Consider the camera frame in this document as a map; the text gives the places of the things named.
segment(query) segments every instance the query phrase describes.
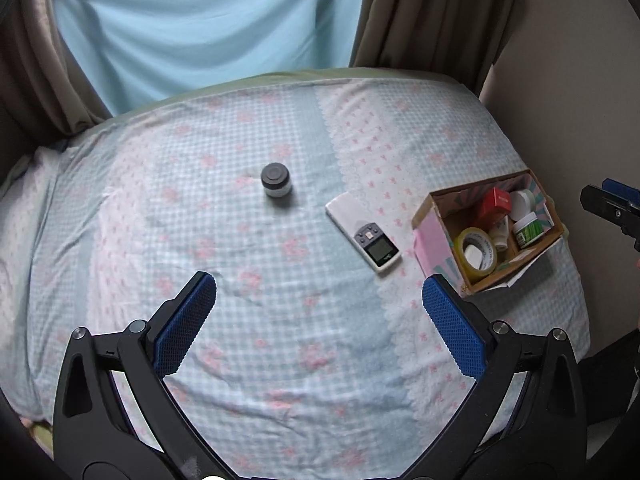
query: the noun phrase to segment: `blue gripper pad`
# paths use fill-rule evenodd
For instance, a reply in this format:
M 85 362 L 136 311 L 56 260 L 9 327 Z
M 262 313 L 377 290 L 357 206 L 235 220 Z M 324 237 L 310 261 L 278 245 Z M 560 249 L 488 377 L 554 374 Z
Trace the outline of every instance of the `blue gripper pad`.
M 640 190 L 635 187 L 627 186 L 612 178 L 606 178 L 602 183 L 602 190 L 624 198 L 632 204 L 640 205 Z
M 156 338 L 154 370 L 161 378 L 178 371 L 200 327 L 216 303 L 216 281 L 210 274 L 203 274 Z
M 486 368 L 484 342 L 434 276 L 424 280 L 422 305 L 460 371 L 476 381 Z

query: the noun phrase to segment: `jar lid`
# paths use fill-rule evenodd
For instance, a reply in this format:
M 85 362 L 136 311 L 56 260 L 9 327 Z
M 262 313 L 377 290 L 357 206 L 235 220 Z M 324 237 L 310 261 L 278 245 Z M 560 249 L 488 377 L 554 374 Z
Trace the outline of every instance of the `jar lid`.
M 536 220 L 538 220 L 538 215 L 536 215 L 535 211 L 532 211 L 531 213 L 529 213 L 528 215 L 524 216 L 519 222 L 516 222 L 513 225 L 513 232 L 517 233 L 518 231 L 520 231 L 523 227 L 529 225 L 532 222 L 535 222 Z
M 267 189 L 281 189 L 289 183 L 289 170 L 284 164 L 272 162 L 262 168 L 260 179 Z

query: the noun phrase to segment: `cardboard box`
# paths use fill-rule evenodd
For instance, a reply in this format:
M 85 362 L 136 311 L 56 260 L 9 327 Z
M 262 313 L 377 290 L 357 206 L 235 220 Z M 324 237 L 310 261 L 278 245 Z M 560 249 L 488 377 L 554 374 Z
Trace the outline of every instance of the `cardboard box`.
M 474 206 L 492 187 L 504 191 L 529 189 L 536 199 L 535 213 L 542 222 L 545 234 L 521 250 L 511 232 L 513 222 L 510 219 L 508 248 L 503 253 L 498 253 L 498 264 L 494 272 L 477 283 L 471 283 L 453 248 L 453 241 L 471 225 Z M 415 255 L 425 276 L 442 274 L 463 297 L 500 285 L 510 276 L 510 284 L 513 284 L 513 275 L 519 270 L 522 270 L 522 275 L 533 260 L 561 237 L 564 230 L 553 203 L 531 170 L 434 191 L 414 215 L 412 228 Z

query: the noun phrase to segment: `white container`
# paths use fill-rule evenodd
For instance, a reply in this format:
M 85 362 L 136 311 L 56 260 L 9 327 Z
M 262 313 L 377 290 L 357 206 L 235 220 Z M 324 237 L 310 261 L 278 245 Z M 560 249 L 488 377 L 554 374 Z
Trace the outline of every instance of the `white container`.
M 545 233 L 542 223 L 533 212 L 516 222 L 512 230 L 521 249 L 531 245 Z
M 260 174 L 262 188 L 268 196 L 280 198 L 291 191 L 291 176 L 284 164 L 272 162 L 267 164 Z
M 507 250 L 507 238 L 509 237 L 509 220 L 505 216 L 491 228 L 489 238 L 494 243 L 495 250 L 499 253 Z
M 531 213 L 536 207 L 536 197 L 528 189 L 520 191 L 511 191 L 511 212 L 509 216 L 514 222 L 519 222 L 526 215 Z

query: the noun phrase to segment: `yellow tape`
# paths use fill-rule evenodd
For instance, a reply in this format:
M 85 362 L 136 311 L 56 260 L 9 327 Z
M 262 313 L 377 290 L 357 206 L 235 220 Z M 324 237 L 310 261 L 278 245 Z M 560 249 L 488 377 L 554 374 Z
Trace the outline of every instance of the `yellow tape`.
M 465 258 L 465 249 L 468 245 L 476 246 L 482 253 L 482 263 L 479 269 L 473 267 Z M 469 227 L 462 231 L 456 238 L 454 248 L 471 283 L 479 282 L 494 272 L 495 265 L 498 263 L 498 256 L 495 252 L 494 243 L 482 229 Z

